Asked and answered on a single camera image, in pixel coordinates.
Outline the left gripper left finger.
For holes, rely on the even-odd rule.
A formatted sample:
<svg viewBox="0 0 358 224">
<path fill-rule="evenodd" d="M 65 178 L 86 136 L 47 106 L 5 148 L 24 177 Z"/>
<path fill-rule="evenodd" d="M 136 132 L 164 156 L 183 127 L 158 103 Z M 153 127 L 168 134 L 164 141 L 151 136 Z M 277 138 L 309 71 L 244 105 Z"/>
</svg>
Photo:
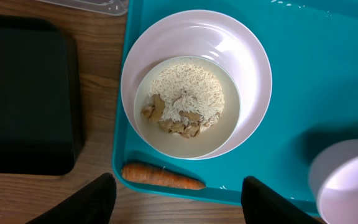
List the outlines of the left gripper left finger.
<svg viewBox="0 0 358 224">
<path fill-rule="evenodd" d="M 28 224 L 109 223 L 116 202 L 116 181 L 104 173 Z"/>
</svg>

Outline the orange carrot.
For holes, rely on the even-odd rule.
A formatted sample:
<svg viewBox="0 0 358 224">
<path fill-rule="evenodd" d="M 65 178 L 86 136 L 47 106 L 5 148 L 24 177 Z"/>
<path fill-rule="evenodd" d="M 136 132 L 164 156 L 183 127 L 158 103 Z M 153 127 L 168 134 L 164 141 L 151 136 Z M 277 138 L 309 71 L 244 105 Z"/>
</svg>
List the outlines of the orange carrot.
<svg viewBox="0 0 358 224">
<path fill-rule="evenodd" d="M 123 179 L 138 184 L 157 185 L 187 190 L 202 190 L 206 188 L 205 184 L 200 180 L 145 164 L 126 164 L 121 170 L 121 175 Z"/>
</svg>

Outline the food scraps and rice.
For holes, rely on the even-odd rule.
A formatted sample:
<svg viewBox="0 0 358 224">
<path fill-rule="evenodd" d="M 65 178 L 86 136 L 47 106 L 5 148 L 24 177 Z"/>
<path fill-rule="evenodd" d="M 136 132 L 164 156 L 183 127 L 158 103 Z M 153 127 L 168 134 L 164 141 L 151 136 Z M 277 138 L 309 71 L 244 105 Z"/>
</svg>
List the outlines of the food scraps and rice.
<svg viewBox="0 0 358 224">
<path fill-rule="evenodd" d="M 224 104 L 221 84 L 210 70 L 182 63 L 152 80 L 141 115 L 165 133 L 194 138 L 218 122 Z"/>
</svg>

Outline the teal serving tray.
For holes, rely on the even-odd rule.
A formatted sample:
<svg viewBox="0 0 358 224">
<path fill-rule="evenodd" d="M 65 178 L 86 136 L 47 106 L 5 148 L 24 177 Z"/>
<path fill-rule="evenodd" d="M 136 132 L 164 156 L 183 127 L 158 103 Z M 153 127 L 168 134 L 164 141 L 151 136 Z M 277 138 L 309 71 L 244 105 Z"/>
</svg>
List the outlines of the teal serving tray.
<svg viewBox="0 0 358 224">
<path fill-rule="evenodd" d="M 358 139 L 358 1 L 166 1 L 129 3 L 124 62 L 151 25 L 182 11 L 208 10 L 245 25 L 264 48 L 272 95 L 254 133 L 218 157 L 178 159 L 156 151 L 117 103 L 112 169 L 141 162 L 204 182 L 183 190 L 128 182 L 140 192 L 241 204 L 251 175 L 310 215 L 317 214 L 308 183 L 311 161 L 324 148 Z"/>
</svg>

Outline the white plate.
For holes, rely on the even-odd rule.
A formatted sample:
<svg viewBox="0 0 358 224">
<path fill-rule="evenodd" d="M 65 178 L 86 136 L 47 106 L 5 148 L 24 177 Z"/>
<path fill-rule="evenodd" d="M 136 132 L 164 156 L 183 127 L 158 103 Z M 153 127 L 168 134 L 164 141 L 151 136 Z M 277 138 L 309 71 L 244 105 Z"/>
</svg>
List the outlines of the white plate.
<svg viewBox="0 0 358 224">
<path fill-rule="evenodd" d="M 146 29 L 127 54 L 121 75 L 121 101 L 135 125 L 135 94 L 158 63 L 198 56 L 222 66 L 234 79 L 241 116 L 233 136 L 204 159 L 223 155 L 247 140 L 262 122 L 272 95 L 272 71 L 258 38 L 241 22 L 220 12 L 189 10 L 169 15 Z"/>
</svg>

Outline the black tray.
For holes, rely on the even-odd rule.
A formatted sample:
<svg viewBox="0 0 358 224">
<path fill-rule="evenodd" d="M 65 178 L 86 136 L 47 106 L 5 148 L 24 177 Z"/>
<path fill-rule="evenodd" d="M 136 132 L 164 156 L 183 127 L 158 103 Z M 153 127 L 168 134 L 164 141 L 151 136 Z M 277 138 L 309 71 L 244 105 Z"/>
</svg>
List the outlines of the black tray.
<svg viewBox="0 0 358 224">
<path fill-rule="evenodd" d="M 82 121 L 75 40 L 46 20 L 0 15 L 0 173 L 69 173 Z"/>
</svg>

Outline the small white food bowl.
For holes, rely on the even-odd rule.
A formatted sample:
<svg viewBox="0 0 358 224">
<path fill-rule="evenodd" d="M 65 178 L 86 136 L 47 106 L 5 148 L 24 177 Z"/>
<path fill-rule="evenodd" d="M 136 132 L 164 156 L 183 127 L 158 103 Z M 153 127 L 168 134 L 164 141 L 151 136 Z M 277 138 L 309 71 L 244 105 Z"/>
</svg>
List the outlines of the small white food bowl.
<svg viewBox="0 0 358 224">
<path fill-rule="evenodd" d="M 224 94 L 224 109 L 218 122 L 194 138 L 165 133 L 141 115 L 142 108 L 149 103 L 152 80 L 164 69 L 182 63 L 193 63 L 210 70 L 219 80 Z M 234 80 L 220 65 L 203 57 L 181 56 L 161 62 L 145 75 L 135 95 L 133 112 L 139 136 L 156 151 L 178 159 L 196 159 L 217 151 L 234 134 L 241 116 L 241 97 Z"/>
</svg>

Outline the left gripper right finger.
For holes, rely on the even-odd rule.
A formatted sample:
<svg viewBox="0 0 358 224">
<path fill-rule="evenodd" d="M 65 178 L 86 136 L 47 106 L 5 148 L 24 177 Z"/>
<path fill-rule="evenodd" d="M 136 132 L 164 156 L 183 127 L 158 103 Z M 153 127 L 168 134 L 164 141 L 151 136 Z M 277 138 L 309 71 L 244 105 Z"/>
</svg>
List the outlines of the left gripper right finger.
<svg viewBox="0 0 358 224">
<path fill-rule="evenodd" d="M 242 184 L 241 205 L 246 224 L 320 224 L 253 176 Z"/>
</svg>

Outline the clear plastic bin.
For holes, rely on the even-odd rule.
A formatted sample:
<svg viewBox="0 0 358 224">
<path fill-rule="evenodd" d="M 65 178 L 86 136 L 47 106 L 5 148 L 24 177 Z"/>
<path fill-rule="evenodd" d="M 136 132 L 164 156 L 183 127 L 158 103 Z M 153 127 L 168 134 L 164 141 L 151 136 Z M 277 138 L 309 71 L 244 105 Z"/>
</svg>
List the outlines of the clear plastic bin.
<svg viewBox="0 0 358 224">
<path fill-rule="evenodd" d="M 128 11 L 129 0 L 38 0 L 59 6 L 84 11 L 97 12 L 110 16 L 122 16 Z"/>
</svg>

